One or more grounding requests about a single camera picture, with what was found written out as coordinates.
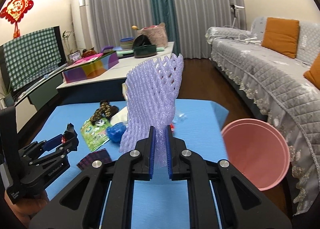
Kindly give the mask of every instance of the human hand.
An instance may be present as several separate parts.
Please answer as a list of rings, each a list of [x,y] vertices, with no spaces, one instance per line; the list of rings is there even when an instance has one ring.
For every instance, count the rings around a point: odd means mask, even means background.
[[[46,191],[40,194],[39,199],[23,198],[16,204],[12,204],[10,198],[7,195],[7,191],[4,193],[4,199],[7,202],[10,209],[13,211],[15,216],[20,220],[23,225],[28,228],[30,223],[30,216],[38,213],[49,203],[48,195]]]

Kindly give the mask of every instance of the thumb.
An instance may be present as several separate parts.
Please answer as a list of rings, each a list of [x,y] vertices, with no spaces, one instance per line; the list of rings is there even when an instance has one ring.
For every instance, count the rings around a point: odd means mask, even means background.
[[[31,216],[38,213],[47,205],[47,201],[43,199],[23,198],[14,205],[14,209],[24,215]]]

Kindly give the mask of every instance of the standing air conditioner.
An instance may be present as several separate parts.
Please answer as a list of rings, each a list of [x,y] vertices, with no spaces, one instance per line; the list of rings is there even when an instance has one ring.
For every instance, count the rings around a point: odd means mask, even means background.
[[[89,0],[72,0],[71,9],[77,47],[80,51],[95,47]]]

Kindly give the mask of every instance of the blue tablecloth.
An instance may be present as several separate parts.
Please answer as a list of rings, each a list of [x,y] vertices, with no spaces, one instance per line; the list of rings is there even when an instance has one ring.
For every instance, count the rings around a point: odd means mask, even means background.
[[[125,102],[113,102],[111,105],[122,109],[125,107]],[[76,164],[90,153],[81,136],[80,128],[98,107],[98,103],[59,106],[36,136],[37,141],[53,138],[63,133],[69,122],[75,126],[78,133],[78,151],[68,154],[71,167],[47,188],[49,199],[52,199],[80,173]],[[220,134],[228,114],[225,108],[212,101],[177,99],[176,110],[184,113],[186,118],[175,124],[175,137],[184,140],[188,149],[199,153],[205,160],[217,162],[227,159],[227,152]],[[119,158],[119,145],[108,142],[100,149],[103,147],[107,149],[112,160]],[[155,167],[151,181],[136,181],[132,228],[189,229],[187,182],[170,181],[166,167]]]

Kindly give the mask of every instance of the pink trash can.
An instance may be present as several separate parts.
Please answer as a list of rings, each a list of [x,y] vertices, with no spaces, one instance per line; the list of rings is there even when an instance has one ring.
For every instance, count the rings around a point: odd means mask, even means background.
[[[260,191],[275,187],[287,174],[287,143],[270,124],[240,119],[225,126],[221,133],[230,162]]]

